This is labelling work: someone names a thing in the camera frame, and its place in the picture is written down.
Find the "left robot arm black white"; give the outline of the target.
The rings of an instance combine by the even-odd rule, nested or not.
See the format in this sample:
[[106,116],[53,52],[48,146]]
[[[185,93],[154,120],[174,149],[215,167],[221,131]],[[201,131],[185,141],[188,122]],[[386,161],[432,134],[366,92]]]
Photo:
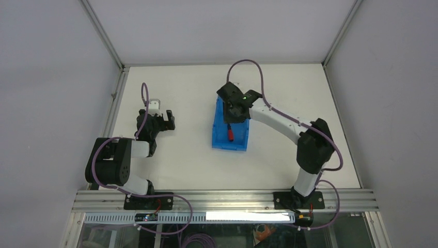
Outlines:
[[167,119],[160,110],[139,110],[136,118],[138,137],[115,139],[99,137],[93,146],[85,170],[89,183],[96,183],[107,189],[120,189],[126,194],[137,195],[135,202],[143,210],[155,204],[155,191],[150,180],[131,172],[132,158],[152,157],[157,149],[156,138],[160,132],[175,129],[175,117],[166,111]]

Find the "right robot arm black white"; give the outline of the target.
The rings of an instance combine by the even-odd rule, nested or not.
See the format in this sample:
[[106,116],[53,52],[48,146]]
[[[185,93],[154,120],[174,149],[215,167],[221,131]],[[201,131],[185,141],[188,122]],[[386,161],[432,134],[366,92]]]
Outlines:
[[326,121],[318,118],[301,122],[275,109],[263,94],[254,90],[243,93],[232,82],[227,82],[216,93],[223,101],[225,123],[255,120],[283,134],[296,145],[296,162],[300,170],[288,201],[295,209],[305,209],[310,205],[317,181],[335,152]]

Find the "red black screwdriver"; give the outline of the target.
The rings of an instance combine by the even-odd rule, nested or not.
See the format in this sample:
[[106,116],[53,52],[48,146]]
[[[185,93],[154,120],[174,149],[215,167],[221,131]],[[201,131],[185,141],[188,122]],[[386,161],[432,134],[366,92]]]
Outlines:
[[231,125],[229,123],[227,124],[227,130],[228,130],[228,140],[230,142],[233,142],[234,141],[234,134],[233,134],[233,131],[232,131],[232,127],[231,127]]

